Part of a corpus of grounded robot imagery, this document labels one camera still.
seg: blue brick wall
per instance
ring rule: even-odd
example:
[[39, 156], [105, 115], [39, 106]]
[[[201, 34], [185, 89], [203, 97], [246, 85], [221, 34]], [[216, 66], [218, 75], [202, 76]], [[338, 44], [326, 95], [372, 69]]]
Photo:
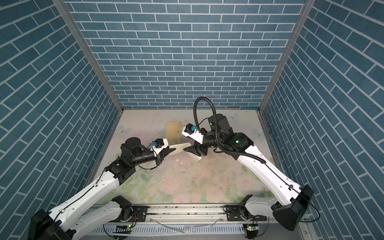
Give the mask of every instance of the blue brick wall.
[[320, 239], [384, 239], [383, 13], [317, 0], [265, 110], [288, 175], [315, 191]]
[[0, 0], [0, 239], [84, 187], [117, 115], [50, 0]]
[[153, 2], [66, 1], [126, 109], [257, 108], [304, 0]]

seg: wire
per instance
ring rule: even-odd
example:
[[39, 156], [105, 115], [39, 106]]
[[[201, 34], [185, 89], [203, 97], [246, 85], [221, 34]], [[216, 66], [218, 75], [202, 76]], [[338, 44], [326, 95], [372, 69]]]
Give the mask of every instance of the wire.
[[226, 214], [229, 214], [229, 213], [231, 213], [232, 211], [226, 211], [224, 208], [227, 208], [227, 206], [229, 206], [229, 205], [224, 205], [224, 206], [223, 206], [223, 211], [224, 211]]
[[117, 240], [119, 240], [119, 238], [114, 238], [113, 236], [111, 236], [111, 235], [109, 235], [109, 234], [107, 233], [107, 231], [105, 230], [104, 224], [103, 224], [103, 229], [104, 229], [104, 232], [105, 232], [106, 235], [108, 235], [109, 237], [111, 237], [111, 238], [113, 238], [113, 239], [117, 239]]
[[296, 189], [294, 189], [293, 188], [293, 186], [292, 185], [289, 185], [286, 181], [284, 181], [277, 173], [275, 173], [266, 163], [265, 163], [265, 165], [266, 165], [266, 167], [267, 168], [269, 168], [269, 170], [271, 171], [271, 172], [273, 172], [282, 182], [284, 182], [290, 189], [292, 189], [292, 190], [294, 190], [297, 194], [299, 194], [300, 196], [302, 196], [303, 197], [303, 199], [307, 202], [307, 203], [309, 203], [316, 211], [317, 211], [317, 214], [318, 214], [318, 217], [316, 218], [316, 219], [314, 219], [314, 220], [310, 220], [310, 221], [300, 221], [300, 222], [315, 222], [315, 221], [317, 221], [317, 220], [319, 220], [320, 219], [320, 212], [319, 212], [319, 210], [317, 210], [317, 208], [310, 202], [310, 201], [308, 201], [307, 199], [306, 199], [306, 197], [304, 197], [301, 193], [299, 193], [298, 191], [296, 191]]
[[135, 225], [133, 225], [133, 216], [132, 216], [132, 227], [136, 226], [136, 223], [137, 223], [137, 218], [136, 218], [136, 212], [135, 212]]
[[167, 226], [167, 225], [164, 225], [164, 224], [162, 224], [162, 223], [159, 223], [158, 221], [156, 221], [156, 220], [154, 220], [154, 219], [152, 219], [152, 218], [150, 218], [150, 220], [156, 222], [157, 224], [159, 224], [159, 225], [161, 225], [161, 226], [163, 226], [163, 227], [169, 228], [169, 229], [171, 229], [171, 230], [174, 230], [174, 231], [177, 231], [177, 232], [181, 232], [181, 233], [185, 233], [185, 231], [182, 230], [182, 229], [178, 229], [178, 228], [174, 228], [174, 227], [169, 227], [169, 226]]
[[142, 169], [145, 169], [145, 170], [153, 170], [153, 169], [157, 168], [157, 166], [155, 166], [155, 167], [153, 167], [153, 168], [143, 168], [143, 167], [140, 166], [139, 164], [138, 164], [138, 166], [139, 166], [140, 168], [142, 168]]
[[233, 148], [231, 146], [229, 146], [228, 144], [223, 143], [223, 145], [224, 145], [223, 147], [227, 148], [227, 150], [230, 150], [230, 151], [233, 150]]
[[208, 118], [204, 118], [203, 120], [201, 120], [201, 122], [199, 123], [199, 125], [200, 125], [202, 122], [204, 122], [204, 120], [206, 120], [206, 119], [208, 119]]
[[[103, 172], [101, 173], [99, 179], [96, 181], [96, 187], [97, 187], [97, 183], [99, 182], [99, 180], [101, 179], [101, 177], [103, 176], [103, 173], [105, 172], [107, 167], [104, 168]], [[71, 202], [68, 206], [66, 206], [63, 210], [61, 210], [55, 217], [54, 219], [54, 222], [56, 222], [56, 219], [57, 217], [62, 213], [62, 211], [64, 211], [65, 209], [67, 209], [70, 205], [74, 204], [75, 202], [77, 202], [80, 198], [82, 198], [85, 194], [87, 194], [93, 187], [95, 187], [95, 185], [93, 185], [90, 189], [88, 189], [83, 195], [81, 195], [81, 197], [79, 197], [78, 199], [76, 199], [75, 201]]]
[[271, 172], [273, 172], [273, 174], [275, 174], [282, 182], [284, 182], [289, 189], [293, 189], [297, 194], [299, 194], [300, 196], [303, 197], [303, 199], [308, 202], [312, 207], [314, 207], [314, 209], [317, 211], [319, 217], [316, 218], [315, 220], [311, 220], [311, 221], [301, 221], [301, 222], [314, 222], [314, 221], [317, 221], [320, 219], [320, 212], [319, 210], [317, 210], [317, 208], [311, 203], [309, 202], [309, 200], [306, 199], [306, 197], [304, 197], [301, 193], [299, 193], [298, 191], [296, 191], [296, 189], [293, 188], [292, 185], [289, 185], [287, 182], [285, 182], [275, 171], [273, 171], [266, 163], [266, 161], [258, 156], [255, 156], [255, 155], [252, 155], [252, 154], [249, 154], [249, 153], [246, 153], [246, 152], [240, 152], [240, 151], [229, 151], [229, 150], [226, 150], [222, 145], [221, 145], [221, 142], [219, 141], [218, 139], [218, 130], [217, 130], [217, 118], [216, 118], [216, 109], [215, 109], [215, 106], [213, 105], [213, 103], [206, 97], [199, 97], [196, 99], [194, 105], [193, 105], [193, 114], [194, 114], [194, 120], [195, 120], [195, 124], [196, 124], [196, 129], [201, 132], [201, 129], [200, 129], [200, 126], [199, 126], [199, 123], [198, 123], [198, 120], [197, 120], [197, 104], [199, 103], [199, 101], [201, 100], [204, 100], [206, 101], [211, 109], [212, 109], [212, 113], [213, 113], [213, 117], [214, 117], [214, 128], [215, 128], [215, 143], [217, 144], [217, 146], [219, 147], [220, 150], [222, 150], [223, 152], [225, 152], [226, 154], [228, 155], [240, 155], [240, 156], [245, 156], [245, 157], [250, 157], [250, 158], [253, 158], [257, 161], [259, 161], [260, 163], [264, 164], [267, 166], [267, 168], [269, 168], [269, 170]]
[[265, 232], [268, 230], [268, 226], [269, 226], [269, 217], [268, 217], [268, 222], [266, 223], [266, 229], [264, 230], [264, 232], [262, 233], [262, 234], [260, 234], [260, 235], [258, 235], [258, 236], [256, 236], [256, 237], [260, 237], [260, 236], [263, 236], [264, 234], [265, 234]]
[[215, 153], [223, 153], [223, 151], [216, 151], [217, 147], [215, 147], [214, 152]]

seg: metal base plate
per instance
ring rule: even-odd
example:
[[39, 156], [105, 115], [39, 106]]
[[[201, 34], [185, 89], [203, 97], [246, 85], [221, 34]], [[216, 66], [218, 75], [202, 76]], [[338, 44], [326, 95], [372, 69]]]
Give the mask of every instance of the metal base plate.
[[[225, 211], [227, 212], [228, 222], [248, 221], [247, 219], [244, 219], [241, 216], [238, 205], [226, 205], [225, 208], [226, 208]], [[256, 215], [256, 220], [266, 221], [266, 216]]]
[[136, 213], [136, 222], [145, 222], [145, 218], [147, 217], [147, 206], [132, 206], [132, 210]]

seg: robotic arm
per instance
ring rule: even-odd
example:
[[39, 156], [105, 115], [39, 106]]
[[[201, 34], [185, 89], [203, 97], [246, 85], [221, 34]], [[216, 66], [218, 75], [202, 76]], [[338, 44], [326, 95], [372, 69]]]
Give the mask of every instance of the robotic arm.
[[150, 149], [144, 147], [136, 137], [127, 139], [121, 145], [121, 156], [105, 167], [92, 183], [49, 212], [39, 210], [32, 216], [28, 240], [77, 240], [109, 221], [130, 220], [133, 217], [132, 204], [122, 196], [115, 197], [102, 208], [82, 215], [100, 198], [131, 177], [136, 171], [136, 165], [155, 161], [158, 166], [174, 150], [169, 148], [167, 139], [153, 141]]
[[[213, 116], [208, 118], [211, 131], [199, 127], [196, 106], [200, 100], [208, 102]], [[274, 217], [283, 227], [293, 231], [308, 209], [313, 190], [309, 186], [301, 187], [277, 169], [253, 144], [244, 133], [234, 133], [227, 118], [216, 114], [212, 102], [199, 97], [194, 104], [195, 124], [187, 124], [182, 134], [195, 140], [193, 146], [184, 151], [201, 156], [207, 155], [208, 148], [220, 148], [221, 152], [231, 155], [249, 168], [273, 192], [275, 198], [257, 198], [246, 196], [239, 204], [244, 219], [252, 219], [255, 215]]]
[[[200, 100], [207, 101], [212, 108], [213, 116], [208, 118], [211, 126], [209, 132], [200, 128], [197, 120], [196, 107]], [[256, 215], [274, 217], [283, 227], [293, 231], [308, 209], [313, 190], [307, 185], [301, 187], [278, 170], [245, 134], [233, 132], [226, 117], [216, 114], [208, 98], [199, 97], [195, 101], [194, 119], [195, 125], [187, 124], [182, 130], [184, 136], [195, 140], [193, 146], [184, 148], [185, 151], [206, 156], [209, 147], [219, 148], [248, 167], [275, 196], [246, 196], [239, 204], [242, 217], [248, 220]], [[121, 145], [121, 156], [105, 167], [92, 183], [49, 212], [39, 210], [32, 216], [28, 240], [78, 240], [109, 221], [130, 221], [134, 217], [132, 204], [122, 196], [115, 197], [102, 208], [83, 214], [100, 198], [131, 177], [136, 171], [136, 165], [155, 161], [158, 166], [174, 150], [169, 148], [167, 139], [153, 141], [149, 149], [136, 137], [127, 139]]]

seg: floral tablecloth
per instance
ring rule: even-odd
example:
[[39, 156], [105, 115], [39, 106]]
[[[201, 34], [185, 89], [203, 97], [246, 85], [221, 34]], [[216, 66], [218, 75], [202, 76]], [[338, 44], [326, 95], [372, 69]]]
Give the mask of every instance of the floral tablecloth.
[[[263, 154], [273, 162], [256, 111], [218, 110], [225, 115], [234, 132], [243, 132], [252, 139]], [[211, 110], [198, 110], [202, 120]], [[138, 137], [147, 146], [156, 138], [165, 138], [168, 122], [181, 121], [184, 126], [194, 123], [192, 110], [125, 110], [98, 169], [98, 174], [121, 154], [120, 145], [129, 137]], [[209, 130], [208, 121], [201, 127]], [[193, 141], [181, 136], [181, 143]], [[151, 168], [155, 163], [141, 165]], [[98, 204], [106, 204], [122, 195], [134, 204], [169, 203], [232, 203], [240, 202], [247, 194], [273, 197], [261, 180], [248, 168], [224, 153], [214, 153], [199, 161], [186, 152], [167, 156], [153, 170], [136, 167], [136, 173], [117, 189], [104, 196]]]

